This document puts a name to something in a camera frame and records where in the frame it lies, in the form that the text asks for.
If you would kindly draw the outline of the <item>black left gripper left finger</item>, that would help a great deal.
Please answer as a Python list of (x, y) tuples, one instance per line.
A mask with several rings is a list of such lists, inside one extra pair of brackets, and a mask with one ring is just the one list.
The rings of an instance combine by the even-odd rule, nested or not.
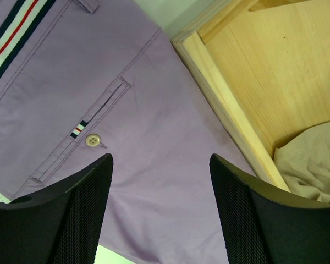
[(48, 187), (0, 202), (0, 263), (94, 263), (113, 157)]

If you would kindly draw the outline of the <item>purple trousers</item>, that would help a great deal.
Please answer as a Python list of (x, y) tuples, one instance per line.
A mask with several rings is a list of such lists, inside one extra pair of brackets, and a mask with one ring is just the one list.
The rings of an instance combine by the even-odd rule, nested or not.
[(101, 246), (134, 263), (227, 263), (210, 157), (251, 168), (162, 29), (133, 1), (0, 1), (0, 193), (106, 153)]

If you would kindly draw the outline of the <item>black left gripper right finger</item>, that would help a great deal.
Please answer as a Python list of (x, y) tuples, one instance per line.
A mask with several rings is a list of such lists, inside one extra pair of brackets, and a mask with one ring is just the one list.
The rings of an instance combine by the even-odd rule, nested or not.
[(217, 154), (210, 174), (230, 263), (330, 263), (330, 203), (282, 190)]

